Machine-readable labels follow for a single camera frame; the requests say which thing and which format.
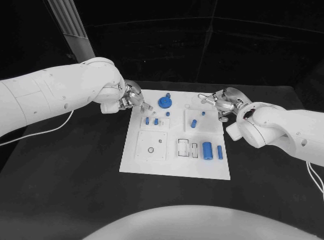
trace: white board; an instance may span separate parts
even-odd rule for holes
[[[120,172],[230,180],[223,126],[217,119],[216,108],[210,104],[201,104],[197,97],[203,92],[142,90],[142,93],[156,113],[145,111],[140,114],[140,109],[133,108]],[[158,100],[166,93],[171,94],[172,106],[162,109]],[[195,128],[191,128],[192,119],[197,120]],[[213,160],[203,159],[203,142],[210,142],[213,145]],[[219,159],[219,145],[223,159]]]

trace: white cable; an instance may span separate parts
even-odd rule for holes
[[[307,168],[308,168],[308,174],[310,174],[310,176],[311,176],[311,178],[313,178],[313,180],[314,180],[314,182],[315,182],[315,185],[317,185],[320,191],[323,192],[323,201],[324,201],[324,183],[323,183],[323,179],[321,179],[321,177],[318,176],[317,172],[314,171],[310,162],[307,162]],[[320,182],[321,182],[323,187],[318,185],[318,183],[317,183],[317,181],[315,181],[315,178],[314,178],[314,176],[313,176],[313,174],[311,174],[310,169],[311,169],[313,173],[315,174],[315,176],[317,176],[317,178],[318,178],[318,180],[320,180]]]
[[[68,117],[67,121],[64,122],[64,124],[62,124],[58,128],[55,128],[55,129],[52,129],[52,130],[48,130],[48,131],[42,131],[42,132],[33,133],[33,134],[29,134],[29,135],[26,135],[26,136],[22,136],[22,137],[16,138],[14,140],[4,142],[3,144],[0,144],[0,146],[12,143],[13,141],[17,141],[17,140],[26,138],[26,137],[30,137],[30,136],[35,136],[35,135],[39,135],[39,134],[45,134],[45,133],[49,133],[49,132],[58,130],[58,129],[67,124],[67,122],[68,122],[68,120],[69,120],[69,117]]]

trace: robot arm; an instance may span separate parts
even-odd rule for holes
[[[81,64],[56,66],[0,80],[0,136],[55,117],[91,101],[104,114],[145,103],[139,85],[123,80],[113,62],[96,57]]]
[[[256,148],[275,145],[292,157],[324,166],[324,113],[250,102],[232,87],[198,97],[203,103],[216,106],[221,122],[227,121],[223,116],[229,113],[237,115],[236,122],[226,128],[234,141],[243,137]]]

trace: hole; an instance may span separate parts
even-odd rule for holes
[[[308,141],[304,139],[304,140],[301,141],[301,146],[305,146],[307,143],[308,143]]]

